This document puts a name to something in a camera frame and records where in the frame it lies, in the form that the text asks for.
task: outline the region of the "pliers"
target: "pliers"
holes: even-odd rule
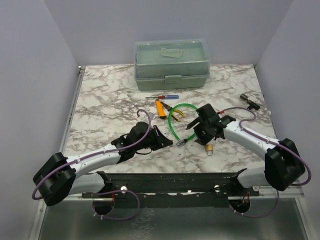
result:
[[[172,109],[171,106],[169,106],[168,104],[165,104],[163,101],[161,101],[161,104],[162,104],[162,106],[164,106],[169,112],[171,111],[171,109]],[[178,114],[180,114],[183,118],[186,116],[182,111],[180,111],[180,110],[178,110],[178,109],[175,109],[175,110],[173,110],[173,111],[176,112],[176,113],[178,113]],[[173,114],[172,114],[171,116],[172,116],[172,118],[173,118],[174,120],[180,122],[180,119],[179,119],[179,118],[175,117]]]

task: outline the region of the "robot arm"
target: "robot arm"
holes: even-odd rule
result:
[[[267,138],[267,141],[254,137],[242,130],[239,122],[233,117],[228,115],[220,117],[210,104],[200,107],[197,112],[198,117],[187,126],[187,129],[194,129],[197,143],[206,145],[215,138],[227,139],[254,152],[265,162],[264,167],[243,169],[238,173],[232,173],[232,177],[226,179],[227,182],[223,185],[230,186],[229,192],[236,194],[236,196],[239,191],[252,186],[272,186],[276,190],[284,191],[305,172],[305,167],[299,159],[279,146],[270,144],[275,142],[299,155],[293,141],[287,138],[282,141],[268,138],[250,130],[256,136]],[[120,136],[98,150],[69,157],[63,156],[61,152],[54,154],[33,177],[35,185],[43,182],[38,190],[45,203],[48,206],[55,205],[71,194],[108,192],[104,190],[114,189],[114,183],[104,172],[88,173],[104,166],[127,161],[136,153],[138,154],[139,150],[156,151],[173,144],[171,140],[161,134],[155,125],[145,139],[132,146],[142,138],[147,129],[147,123],[138,122],[128,134]]]
[[[106,184],[103,179],[104,176],[97,173],[88,174],[89,172],[127,161],[139,150],[150,149],[156,151],[173,144],[154,125],[139,144],[132,146],[145,135],[147,130],[147,123],[138,122],[128,134],[120,136],[113,140],[111,144],[98,150],[68,157],[61,152],[52,155],[33,177],[36,186],[44,178],[47,178],[38,188],[47,206],[53,206],[71,194],[99,192]]]
[[[239,122],[233,117],[220,117],[210,104],[200,107],[197,112],[198,117],[186,128],[193,127],[197,143],[206,145],[211,139],[223,138],[249,149],[264,160],[264,167],[244,169],[239,173],[237,180],[243,188],[272,186],[276,190],[284,191],[306,171],[299,159],[279,146],[270,144],[280,144],[299,155],[292,140],[286,138],[280,141],[253,130],[250,130],[249,134],[241,129]]]

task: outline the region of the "blue screwdriver handle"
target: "blue screwdriver handle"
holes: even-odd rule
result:
[[[179,95],[165,95],[164,99],[179,99]]]

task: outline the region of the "container handle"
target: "container handle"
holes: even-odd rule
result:
[[[178,84],[181,83],[182,76],[181,75],[169,75],[164,77],[165,84]]]
[[[164,57],[179,59],[183,53],[184,51],[180,50],[179,48],[161,48],[161,55]]]

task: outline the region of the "screw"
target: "screw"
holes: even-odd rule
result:
[[[258,192],[260,187],[259,186],[253,186],[252,189],[253,189],[253,191]]]
[[[215,186],[214,186],[214,191],[215,191],[216,193],[219,193],[219,192],[220,192],[220,186],[219,186],[219,185],[215,185]]]
[[[120,190],[124,190],[124,191],[122,191],[122,193],[125,194],[125,193],[126,193],[125,191],[127,191],[128,188],[127,188],[126,186],[122,186],[122,187],[120,188]]]

